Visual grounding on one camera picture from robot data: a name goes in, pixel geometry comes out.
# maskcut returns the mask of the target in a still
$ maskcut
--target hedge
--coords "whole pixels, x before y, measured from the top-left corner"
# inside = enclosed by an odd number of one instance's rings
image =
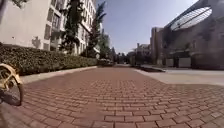
[[[59,52],[0,44],[0,63],[12,66],[20,75],[31,75],[95,66],[97,60],[65,55]]]

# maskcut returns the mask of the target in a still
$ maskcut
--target curb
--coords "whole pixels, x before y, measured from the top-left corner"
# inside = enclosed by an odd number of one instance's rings
[[[95,68],[97,68],[97,66],[69,69],[69,70],[61,70],[61,71],[49,72],[49,73],[34,74],[34,75],[29,75],[29,76],[22,76],[20,78],[21,78],[23,84],[28,84],[28,83],[36,82],[39,80],[52,78],[55,76],[62,76],[62,75],[66,75],[66,74],[70,74],[70,73],[74,73],[74,72],[81,72],[81,71],[95,69]]]

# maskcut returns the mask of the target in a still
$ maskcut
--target road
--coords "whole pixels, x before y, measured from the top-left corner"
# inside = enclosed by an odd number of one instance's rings
[[[23,106],[1,104],[7,128],[218,128],[224,88],[164,84],[130,68],[98,68],[25,85]]]

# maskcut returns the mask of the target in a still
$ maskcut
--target window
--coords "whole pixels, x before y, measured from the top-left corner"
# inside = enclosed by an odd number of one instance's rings
[[[53,21],[52,21],[52,28],[59,29],[60,26],[60,17],[54,14]]]
[[[56,48],[53,46],[50,46],[50,51],[56,51]]]
[[[44,43],[44,50],[49,50],[49,44]]]
[[[51,5],[55,6],[56,0],[51,0]]]
[[[59,11],[63,8],[64,0],[57,0],[56,9]]]
[[[46,25],[44,39],[49,40],[50,39],[50,33],[51,33],[51,26]]]
[[[180,17],[171,25],[171,30],[177,31],[180,29],[190,28],[204,21],[212,14],[210,7],[199,8],[194,11],[187,13]]]
[[[85,15],[85,22],[87,22],[87,11],[86,11],[86,15]]]
[[[89,15],[87,15],[87,20],[86,20],[86,23],[88,24],[89,23]]]
[[[80,48],[81,48],[80,51],[82,52],[82,44],[80,45]]]
[[[50,8],[48,11],[48,16],[47,16],[48,21],[50,22],[52,21],[53,14],[54,14],[54,10]]]
[[[84,40],[85,39],[85,29],[83,28],[82,29],[82,40]]]
[[[90,18],[90,26],[92,26],[92,19]]]
[[[63,23],[64,27],[66,25],[66,22],[67,22],[67,19],[64,17],[64,23]]]

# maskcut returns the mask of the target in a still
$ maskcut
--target building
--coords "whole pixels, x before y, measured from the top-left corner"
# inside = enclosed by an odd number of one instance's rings
[[[50,39],[51,33],[64,30],[66,18],[59,12],[68,0],[30,0],[18,8],[11,1],[6,3],[0,26],[0,42],[24,47],[56,51],[60,39]],[[80,54],[88,45],[88,35],[96,13],[95,0],[82,0],[83,16],[74,54]]]
[[[224,69],[224,2],[198,0],[164,27],[166,65]]]
[[[162,46],[162,30],[163,28],[154,27],[151,30],[150,44],[152,49],[152,60],[154,64],[161,64],[163,56]]]
[[[137,44],[137,48],[135,49],[135,52],[140,53],[143,56],[149,56],[151,53],[151,48],[149,44]]]

